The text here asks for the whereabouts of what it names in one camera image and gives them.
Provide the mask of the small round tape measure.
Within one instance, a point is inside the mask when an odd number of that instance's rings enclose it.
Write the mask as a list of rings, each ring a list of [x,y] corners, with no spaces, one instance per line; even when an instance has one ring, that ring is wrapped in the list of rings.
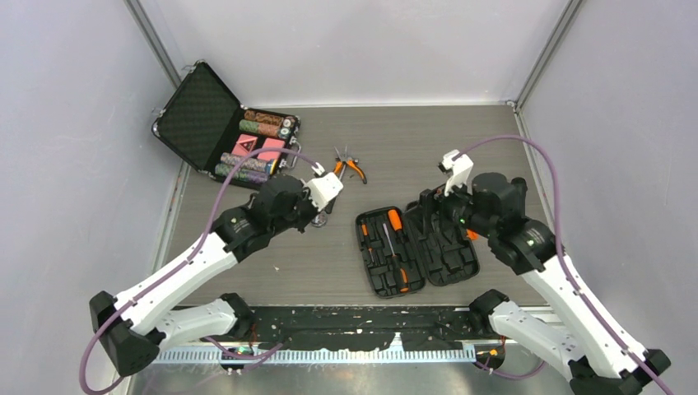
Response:
[[[320,212],[315,218],[313,218],[310,224],[313,227],[320,228],[326,225],[328,221],[328,215],[325,212]]]

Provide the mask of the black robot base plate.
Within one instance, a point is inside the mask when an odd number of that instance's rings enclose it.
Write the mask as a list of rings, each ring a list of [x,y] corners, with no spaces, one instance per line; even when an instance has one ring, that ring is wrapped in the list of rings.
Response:
[[[278,343],[293,351],[383,351],[398,339],[405,351],[451,351],[460,342],[508,341],[486,319],[458,306],[256,306],[253,326],[222,342]]]

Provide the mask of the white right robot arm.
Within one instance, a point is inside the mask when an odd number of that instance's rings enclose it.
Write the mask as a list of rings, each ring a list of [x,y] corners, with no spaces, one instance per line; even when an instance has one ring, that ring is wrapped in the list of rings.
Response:
[[[659,349],[636,341],[585,285],[551,229],[525,211],[524,179],[479,174],[470,186],[440,186],[417,201],[427,229],[486,239],[492,254],[554,310],[563,330],[489,290],[469,306],[470,327],[528,348],[563,376],[576,394],[638,394],[670,367]]]

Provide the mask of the black plastic tool case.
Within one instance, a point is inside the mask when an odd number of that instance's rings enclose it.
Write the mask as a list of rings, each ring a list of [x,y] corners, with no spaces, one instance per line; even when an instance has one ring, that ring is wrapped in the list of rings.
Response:
[[[397,209],[407,233],[408,242],[400,244],[388,218],[388,210]],[[370,263],[361,231],[365,221],[371,238],[375,263]],[[409,291],[400,293],[393,275],[393,266],[383,223],[387,224],[395,253],[407,273]],[[410,202],[402,210],[396,206],[382,207],[359,214],[355,219],[359,251],[372,291],[380,298],[390,299],[413,294],[426,283],[448,286],[475,277],[480,263],[473,245],[475,237],[461,232],[456,226],[440,225],[440,218],[433,226],[421,225],[421,209],[418,202]]]

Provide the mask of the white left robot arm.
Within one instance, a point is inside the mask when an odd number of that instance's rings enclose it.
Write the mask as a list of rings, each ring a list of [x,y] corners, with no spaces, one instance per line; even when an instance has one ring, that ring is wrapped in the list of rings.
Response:
[[[243,205],[224,210],[195,242],[159,271],[127,290],[101,291],[89,302],[91,322],[120,376],[144,370],[162,351],[209,335],[244,340],[253,315],[235,293],[199,308],[175,306],[201,285],[265,249],[280,233],[304,231],[337,196],[334,176],[308,182],[274,176]]]

